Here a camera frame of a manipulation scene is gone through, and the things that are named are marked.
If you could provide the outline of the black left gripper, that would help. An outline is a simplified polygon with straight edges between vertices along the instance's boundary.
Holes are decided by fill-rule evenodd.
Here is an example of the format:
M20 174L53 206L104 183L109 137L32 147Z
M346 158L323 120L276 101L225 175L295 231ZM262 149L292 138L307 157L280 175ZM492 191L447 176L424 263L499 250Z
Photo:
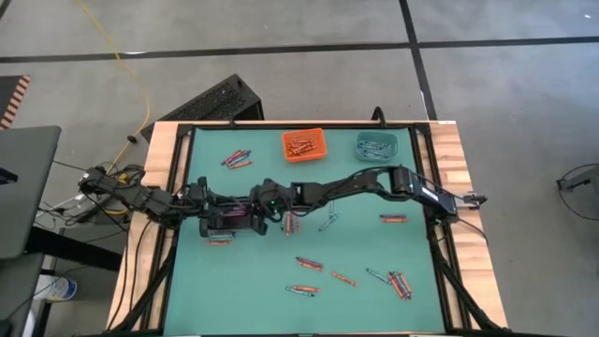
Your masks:
M231 234L230 227L209 227L210 214L207 210L207 198L209 202L231 202L231 196L223 196L213 191L208 192L207 178L201 176L195 183L190 183L186 190L186 196L196 209L199 218L199 234L202 238L208 238L209 234Z

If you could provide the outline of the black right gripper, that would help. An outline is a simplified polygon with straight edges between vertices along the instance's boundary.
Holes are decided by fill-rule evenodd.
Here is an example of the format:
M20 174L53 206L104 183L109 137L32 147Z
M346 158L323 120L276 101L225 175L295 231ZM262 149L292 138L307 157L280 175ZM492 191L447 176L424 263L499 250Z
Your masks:
M238 207L250 212L238 217L239 223L251 223L251 228L257 234L266 234L267 222L281 223L285 213L290 210L293 190L282 186L271 179L265 179L250 190L249 199L239 199Z

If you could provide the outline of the black mesh basket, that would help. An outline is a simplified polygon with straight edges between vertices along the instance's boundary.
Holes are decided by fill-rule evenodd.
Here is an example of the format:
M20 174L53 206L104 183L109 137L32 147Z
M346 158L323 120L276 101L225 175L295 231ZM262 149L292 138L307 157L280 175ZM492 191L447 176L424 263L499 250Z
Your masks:
M211 202L207 205L208 213L210 214L209 227L230 227L232 231L247 229L251 223L239 223L238 221L227 221L223 214L226 212L240 210L238 207L239 199L249 199L246 197L232 198L231 202Z

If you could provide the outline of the orange mesh basket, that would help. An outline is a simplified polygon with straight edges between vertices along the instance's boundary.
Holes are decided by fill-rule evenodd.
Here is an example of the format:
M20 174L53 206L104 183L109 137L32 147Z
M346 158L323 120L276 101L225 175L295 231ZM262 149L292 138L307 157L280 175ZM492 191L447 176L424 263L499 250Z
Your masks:
M302 156L291 155L291 149L287 145L292 143L289 141L292 138L311 139L314 148ZM322 128L302 129L296 131L288 131L282 134L282 143L284 149L285 160L289 163L299 163L323 159L327 153L327 144L325 140L324 130Z

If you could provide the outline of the teal table mat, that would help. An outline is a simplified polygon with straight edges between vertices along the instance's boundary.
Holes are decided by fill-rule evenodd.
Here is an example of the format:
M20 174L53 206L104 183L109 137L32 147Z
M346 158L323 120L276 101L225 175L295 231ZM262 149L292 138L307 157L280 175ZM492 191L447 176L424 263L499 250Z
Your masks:
M169 291L167 335L339 333L444 327L420 204L389 202L374 194L334 203L338 219L326 230L329 207L302 218L288 237L278 225L265 235L238 233L230 245L207 245L195 218L180 230ZM382 223L380 214L404 214L407 223ZM296 256L319 262L302 267ZM387 285L366 272L383 273ZM336 271L356 282L346 284ZM393 278L401 271L412 296ZM286 291L314 286L315 297Z

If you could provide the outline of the black perforated computer case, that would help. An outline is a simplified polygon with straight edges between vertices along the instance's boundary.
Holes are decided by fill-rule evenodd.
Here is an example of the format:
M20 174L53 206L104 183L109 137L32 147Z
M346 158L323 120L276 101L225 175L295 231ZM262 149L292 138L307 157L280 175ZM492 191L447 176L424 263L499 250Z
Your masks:
M159 118L158 122L264 119L260 97L238 74L233 74Z

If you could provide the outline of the teal plastic bin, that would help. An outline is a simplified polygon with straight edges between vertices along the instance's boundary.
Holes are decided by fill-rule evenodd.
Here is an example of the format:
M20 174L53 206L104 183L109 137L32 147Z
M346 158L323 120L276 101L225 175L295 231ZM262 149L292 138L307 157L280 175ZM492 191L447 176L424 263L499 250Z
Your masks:
M385 142L389 145L385 147L385 150L388 151L388 156L384 156L384 159L371 159L365 158L361 155L361 149L358 148L359 141L376 141L376 142ZM375 162L375 163L387 163L391 161L399 151L399 142L397 137L388 132L380 132L380 131L361 131L356 135L355 141L355 153L358 160Z

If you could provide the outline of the long black floor tape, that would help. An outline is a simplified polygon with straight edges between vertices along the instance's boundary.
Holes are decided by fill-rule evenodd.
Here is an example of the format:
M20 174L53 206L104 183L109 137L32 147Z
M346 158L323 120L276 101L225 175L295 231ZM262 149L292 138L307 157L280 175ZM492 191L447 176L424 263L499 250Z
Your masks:
M483 48L483 47L512 47L536 45L568 45L568 44L599 44L599 37L542 37L514 39L482 39L482 40L452 40L452 41L423 41L423 42L380 42L380 43L351 43L351 44L319 44L319 45L284 45L271 47L243 47L206 50L176 50L176 51L136 51L120 52L123 60L211 57L231 55L259 55L285 53L313 53L334 51L395 51L418 47L420 49L446 48Z

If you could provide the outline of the white plastic container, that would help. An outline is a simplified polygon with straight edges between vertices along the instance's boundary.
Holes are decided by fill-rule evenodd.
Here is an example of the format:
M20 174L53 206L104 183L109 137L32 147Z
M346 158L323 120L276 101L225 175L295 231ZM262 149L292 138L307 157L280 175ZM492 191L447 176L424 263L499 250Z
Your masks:
M76 295L77 290L78 284L71 278L41 274L37 280L34 299L67 301Z

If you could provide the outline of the grey side table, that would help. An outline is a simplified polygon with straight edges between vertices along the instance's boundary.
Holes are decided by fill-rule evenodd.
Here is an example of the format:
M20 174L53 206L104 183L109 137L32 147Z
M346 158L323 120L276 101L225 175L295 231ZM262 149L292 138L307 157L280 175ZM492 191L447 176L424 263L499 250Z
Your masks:
M0 171L17 176L0 184L0 259L25 253L38 233L34 222L60 134L56 125L0 131Z

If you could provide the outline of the grey cabinet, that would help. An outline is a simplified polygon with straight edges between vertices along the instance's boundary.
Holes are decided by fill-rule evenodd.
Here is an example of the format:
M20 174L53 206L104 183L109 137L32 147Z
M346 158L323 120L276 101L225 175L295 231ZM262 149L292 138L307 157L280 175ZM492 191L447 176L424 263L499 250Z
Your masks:
M0 259L0 337L21 337L44 256Z

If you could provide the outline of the short black floor tape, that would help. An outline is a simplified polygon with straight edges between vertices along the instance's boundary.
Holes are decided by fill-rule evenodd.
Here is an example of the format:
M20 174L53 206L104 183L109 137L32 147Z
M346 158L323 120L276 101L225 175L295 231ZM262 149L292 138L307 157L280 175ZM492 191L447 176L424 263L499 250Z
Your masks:
M408 45L412 55L413 64L416 71L416 79L418 82L419 91L421 93L424 109L427 114L427 118L429 120L436 121L438 119L438 115L434 106L431 87L428 81L421 51L418 45L416 28L414 26L414 21L411 15L408 0L399 0L399 4L402 10L404 27L408 38Z

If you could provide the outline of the striped hazard floor mat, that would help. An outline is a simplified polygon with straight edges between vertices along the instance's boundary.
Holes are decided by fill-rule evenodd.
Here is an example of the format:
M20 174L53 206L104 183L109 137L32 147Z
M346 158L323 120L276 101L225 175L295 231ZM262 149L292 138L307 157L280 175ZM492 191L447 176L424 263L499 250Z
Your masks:
M12 126L30 82L29 75L0 76L0 130Z

